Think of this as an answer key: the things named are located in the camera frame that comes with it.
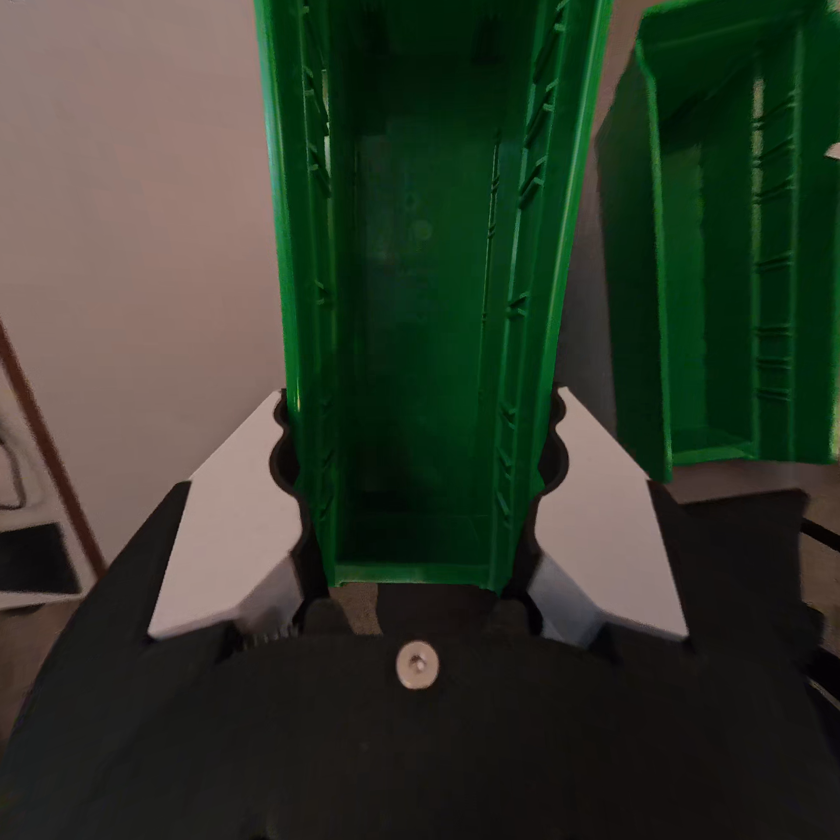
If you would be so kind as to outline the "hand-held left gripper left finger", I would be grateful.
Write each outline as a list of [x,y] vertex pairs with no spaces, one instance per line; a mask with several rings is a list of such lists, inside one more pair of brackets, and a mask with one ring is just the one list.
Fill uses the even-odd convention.
[[329,594],[287,393],[272,392],[193,472],[148,635],[163,641],[220,623],[287,635]]

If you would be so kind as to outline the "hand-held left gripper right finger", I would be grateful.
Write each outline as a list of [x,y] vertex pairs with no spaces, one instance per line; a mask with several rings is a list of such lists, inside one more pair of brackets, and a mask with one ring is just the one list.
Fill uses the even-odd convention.
[[588,647],[605,625],[689,635],[648,475],[565,386],[551,396],[510,594],[532,635]]

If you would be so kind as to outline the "green plastic bin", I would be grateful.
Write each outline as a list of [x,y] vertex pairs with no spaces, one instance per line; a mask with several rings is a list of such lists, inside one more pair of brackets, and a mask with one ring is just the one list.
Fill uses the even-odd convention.
[[619,443],[650,478],[838,453],[838,2],[642,15],[596,137]]
[[254,2],[327,583],[508,585],[612,2]]

